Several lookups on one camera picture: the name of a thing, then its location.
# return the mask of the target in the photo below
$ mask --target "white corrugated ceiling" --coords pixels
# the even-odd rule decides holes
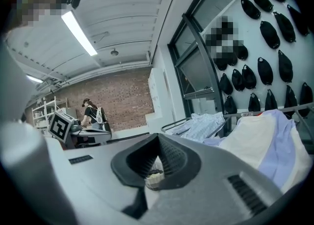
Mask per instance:
[[[154,53],[171,0],[81,0],[74,15],[97,51],[91,57],[60,15],[13,30],[7,40],[29,75],[73,78],[111,65],[143,61]],[[114,48],[118,56],[110,54]]]

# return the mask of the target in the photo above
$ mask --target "dark hair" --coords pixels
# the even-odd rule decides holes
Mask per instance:
[[[91,105],[93,108],[95,108],[95,109],[97,110],[97,106],[96,106],[90,99],[84,99],[84,100],[83,100],[83,105],[82,105],[82,107],[84,107],[84,104],[85,104],[86,102],[87,102],[89,105]]]

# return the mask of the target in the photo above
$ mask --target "metal rack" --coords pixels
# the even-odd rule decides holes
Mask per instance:
[[[35,108],[32,110],[32,117],[33,117],[33,123],[34,127],[45,130],[49,127],[49,116],[52,115],[56,110],[59,109],[58,105],[66,104],[66,107],[68,106],[67,98],[65,100],[59,100],[56,97],[50,102],[44,101],[44,104]],[[52,108],[52,111],[48,113],[47,108]]]
[[[314,102],[312,103],[308,103],[308,104],[304,104],[304,105],[298,105],[298,106],[293,106],[293,107],[287,107],[287,108],[282,108],[282,109],[278,109],[279,111],[282,111],[282,112],[292,112],[294,111],[296,113],[296,115],[300,118],[300,121],[301,123],[304,125],[304,127],[306,128],[308,134],[310,135],[310,138],[311,138],[311,142],[312,144],[314,145],[314,135],[309,127],[309,125],[305,122],[305,120],[303,119],[303,117],[300,115],[300,113],[298,112],[299,110],[302,110],[302,109],[309,109],[311,112],[314,113]],[[221,124],[214,132],[212,132],[208,137],[211,137],[213,134],[215,134],[219,129],[221,129],[225,124],[229,124],[230,123],[230,120],[232,117],[237,117],[237,118],[240,118],[240,117],[243,117],[243,116],[246,116],[247,114],[249,114],[250,116],[256,116],[256,115],[259,115],[261,113],[263,113],[264,111],[260,111],[260,112],[243,112],[243,113],[235,113],[235,114],[225,114],[224,115],[224,118],[225,118],[225,121],[223,124]],[[190,120],[191,118],[185,118],[185,119],[182,119],[182,120],[179,120],[179,121],[176,121],[176,122],[173,122],[171,124],[168,124],[168,125],[164,125],[162,128],[161,128],[161,131],[162,132],[166,132],[167,130],[169,129],[172,129],[176,126],[179,126],[179,125],[182,125],[184,122],[183,121],[187,121],[187,120]],[[177,135],[182,135],[183,133],[187,132],[187,130],[181,132],[181,133],[178,133]]]

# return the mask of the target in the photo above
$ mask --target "fluorescent light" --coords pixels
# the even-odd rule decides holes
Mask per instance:
[[[43,81],[42,81],[41,79],[34,78],[34,77],[32,77],[32,76],[29,76],[29,75],[26,75],[26,77],[28,77],[29,79],[31,79],[31,80],[33,80],[33,81],[35,81],[35,82],[37,82],[37,83],[43,83]]]
[[[93,56],[96,55],[97,52],[93,48],[93,46],[88,41],[87,37],[83,33],[82,29],[80,28],[77,20],[75,19],[72,11],[67,12],[66,14],[63,14],[61,16],[64,23],[67,25],[67,27],[70,29],[70,31],[73,33],[73,35],[76,37],[76,39],[79,41],[79,43],[84,47],[84,49],[88,52],[89,55]]]

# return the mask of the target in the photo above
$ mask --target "white shelving unit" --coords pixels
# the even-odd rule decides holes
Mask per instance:
[[[68,107],[67,98],[65,100],[59,100],[54,97],[54,100],[50,102],[44,101],[44,104],[32,110],[34,127],[45,130],[49,127],[48,117],[52,115],[55,111],[60,109],[58,106],[61,104],[66,104]]]

